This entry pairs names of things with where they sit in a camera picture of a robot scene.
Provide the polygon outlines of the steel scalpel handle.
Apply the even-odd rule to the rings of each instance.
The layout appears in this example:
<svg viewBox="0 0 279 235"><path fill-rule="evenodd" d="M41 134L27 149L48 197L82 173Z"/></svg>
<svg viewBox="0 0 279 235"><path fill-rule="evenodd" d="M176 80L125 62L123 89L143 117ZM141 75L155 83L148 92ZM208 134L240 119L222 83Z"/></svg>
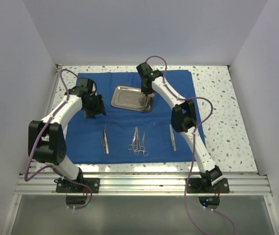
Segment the steel scalpel handle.
<svg viewBox="0 0 279 235"><path fill-rule="evenodd" d="M176 149L175 136L174 136L174 131L173 131L173 128L172 128L171 124L169 125L169 129L170 129L170 137L171 137L172 147L173 147L173 150L176 151L177 149Z"/></svg>

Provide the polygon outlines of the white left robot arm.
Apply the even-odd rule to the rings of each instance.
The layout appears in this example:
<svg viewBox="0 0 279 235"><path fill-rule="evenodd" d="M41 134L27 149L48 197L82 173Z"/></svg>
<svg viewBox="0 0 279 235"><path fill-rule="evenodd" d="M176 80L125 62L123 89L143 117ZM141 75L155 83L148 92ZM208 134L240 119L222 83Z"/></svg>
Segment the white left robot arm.
<svg viewBox="0 0 279 235"><path fill-rule="evenodd" d="M85 187L82 170L67 156L64 128L79 111L85 118L105 115L104 101L97 93L96 83L89 78L82 78L79 84L66 91L65 97L53 111L40 121L33 120L28 126L28 162L24 180L30 181L29 168L32 160L45 164L60 175L59 184L73 192L80 192Z"/></svg>

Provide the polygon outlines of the steel curved scissors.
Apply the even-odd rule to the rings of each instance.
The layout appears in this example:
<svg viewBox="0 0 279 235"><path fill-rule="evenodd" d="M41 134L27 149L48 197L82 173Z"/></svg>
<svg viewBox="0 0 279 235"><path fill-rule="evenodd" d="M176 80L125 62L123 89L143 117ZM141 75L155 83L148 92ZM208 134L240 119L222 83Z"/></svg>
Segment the steel curved scissors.
<svg viewBox="0 0 279 235"><path fill-rule="evenodd" d="M137 135L138 135L138 128L135 127L132 142L131 142L131 144L128 145L128 150L135 150L137 148L137 145L136 145Z"/></svg>

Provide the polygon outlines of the steel instrument tray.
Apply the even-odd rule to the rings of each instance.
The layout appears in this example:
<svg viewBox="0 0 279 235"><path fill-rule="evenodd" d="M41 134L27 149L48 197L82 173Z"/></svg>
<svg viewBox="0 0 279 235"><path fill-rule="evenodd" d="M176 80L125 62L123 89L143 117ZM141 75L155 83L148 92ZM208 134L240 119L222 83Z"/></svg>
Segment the steel instrument tray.
<svg viewBox="0 0 279 235"><path fill-rule="evenodd" d="M155 93L145 95L141 88L118 85L116 86L111 105L115 108L148 113L153 109Z"/></svg>

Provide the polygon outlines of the thin steel tweezers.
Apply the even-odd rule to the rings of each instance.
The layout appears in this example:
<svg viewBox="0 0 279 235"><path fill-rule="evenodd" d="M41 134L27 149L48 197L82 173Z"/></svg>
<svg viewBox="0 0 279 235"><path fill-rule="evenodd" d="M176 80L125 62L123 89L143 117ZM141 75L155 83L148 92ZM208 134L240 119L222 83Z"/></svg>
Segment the thin steel tweezers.
<svg viewBox="0 0 279 235"><path fill-rule="evenodd" d="M108 138L106 133L106 125L104 126L104 132L103 132L103 148L104 153L109 154L109 145L108 145Z"/></svg>
<svg viewBox="0 0 279 235"><path fill-rule="evenodd" d="M105 126L103 126L103 130L100 132L100 141L101 141L101 145L102 145L102 148L103 148L103 153L106 154L104 136L105 136Z"/></svg>

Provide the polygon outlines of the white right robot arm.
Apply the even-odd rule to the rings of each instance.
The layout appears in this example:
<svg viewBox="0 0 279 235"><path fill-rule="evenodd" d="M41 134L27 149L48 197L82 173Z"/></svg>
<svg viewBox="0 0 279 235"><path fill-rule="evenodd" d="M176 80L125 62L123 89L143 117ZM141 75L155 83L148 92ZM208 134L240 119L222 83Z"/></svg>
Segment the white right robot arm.
<svg viewBox="0 0 279 235"><path fill-rule="evenodd" d="M223 179L223 174L200 137L194 103L197 97L187 99L181 96L167 81L165 74L153 70L147 62L139 64L136 69L141 78L141 92L145 95L158 93L172 109L172 128L182 135L192 151L201 176L202 189L214 191Z"/></svg>

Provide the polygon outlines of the blue surgical cloth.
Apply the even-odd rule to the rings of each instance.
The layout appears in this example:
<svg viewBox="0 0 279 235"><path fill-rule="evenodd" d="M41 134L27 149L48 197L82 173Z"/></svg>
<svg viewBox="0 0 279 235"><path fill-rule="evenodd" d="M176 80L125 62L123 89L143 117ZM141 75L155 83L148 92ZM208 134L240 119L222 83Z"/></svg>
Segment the blue surgical cloth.
<svg viewBox="0 0 279 235"><path fill-rule="evenodd" d="M168 163L189 162L192 152L179 133L175 133L176 151L170 137L172 109L156 94L152 111L142 113L115 108L111 105L116 86L139 87L141 79L136 72L79 73L76 82L89 78L97 85L97 92L103 95L106 115L95 119L85 118L79 111L68 123L66 133L67 156L75 164L128 164L128 163ZM100 132L106 125L109 154L103 153ZM128 150L135 127L139 131L139 142L145 132L144 146L148 156L135 155Z"/></svg>

